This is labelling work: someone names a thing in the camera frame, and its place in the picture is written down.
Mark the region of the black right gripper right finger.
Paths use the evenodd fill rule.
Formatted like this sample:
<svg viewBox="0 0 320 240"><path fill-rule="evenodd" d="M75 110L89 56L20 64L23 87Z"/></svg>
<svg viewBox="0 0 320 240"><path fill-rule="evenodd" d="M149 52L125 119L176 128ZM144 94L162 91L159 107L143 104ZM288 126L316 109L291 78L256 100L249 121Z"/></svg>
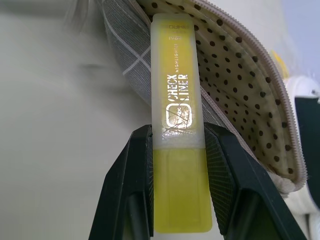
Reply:
<svg viewBox="0 0 320 240"><path fill-rule="evenodd" d="M206 122L209 190L224 240L307 240L269 174L227 129Z"/></svg>

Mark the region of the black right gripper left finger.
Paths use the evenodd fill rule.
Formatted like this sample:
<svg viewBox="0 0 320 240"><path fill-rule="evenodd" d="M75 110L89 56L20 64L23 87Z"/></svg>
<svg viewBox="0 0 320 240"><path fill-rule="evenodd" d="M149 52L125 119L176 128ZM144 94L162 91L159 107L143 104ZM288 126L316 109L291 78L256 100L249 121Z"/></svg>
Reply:
<svg viewBox="0 0 320 240"><path fill-rule="evenodd" d="M107 172L88 240L151 240L154 236L152 126L132 132Z"/></svg>

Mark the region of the grey grid pouch dotted lining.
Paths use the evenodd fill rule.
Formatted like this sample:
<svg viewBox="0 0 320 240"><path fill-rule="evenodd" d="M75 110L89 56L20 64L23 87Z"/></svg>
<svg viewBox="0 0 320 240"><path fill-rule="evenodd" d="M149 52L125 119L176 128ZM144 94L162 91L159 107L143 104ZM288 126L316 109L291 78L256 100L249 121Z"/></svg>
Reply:
<svg viewBox="0 0 320 240"><path fill-rule="evenodd" d="M151 102L150 24L186 14L195 31L204 120L234 133L282 195L307 181L293 108L268 52L241 23L206 0L96 0L115 58L133 90Z"/></svg>

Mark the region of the yellow check liner highlighter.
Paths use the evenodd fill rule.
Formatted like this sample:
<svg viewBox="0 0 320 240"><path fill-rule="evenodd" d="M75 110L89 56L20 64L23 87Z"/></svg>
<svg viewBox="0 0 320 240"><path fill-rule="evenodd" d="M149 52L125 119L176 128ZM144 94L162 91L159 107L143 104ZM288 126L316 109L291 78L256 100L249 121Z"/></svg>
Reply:
<svg viewBox="0 0 320 240"><path fill-rule="evenodd" d="M191 17L155 14L150 43L154 228L205 233L212 210Z"/></svg>

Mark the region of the small yellow item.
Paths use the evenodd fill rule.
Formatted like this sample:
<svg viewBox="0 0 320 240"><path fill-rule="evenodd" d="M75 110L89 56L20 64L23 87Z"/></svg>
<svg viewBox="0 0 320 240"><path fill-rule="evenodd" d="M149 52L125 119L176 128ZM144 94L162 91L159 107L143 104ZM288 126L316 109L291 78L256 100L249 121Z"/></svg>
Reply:
<svg viewBox="0 0 320 240"><path fill-rule="evenodd" d="M275 64L280 76L283 78L284 74L283 74L283 68L282 68L282 63L281 63L282 59L279 57L279 55L274 50L270 51L270 56Z"/></svg>

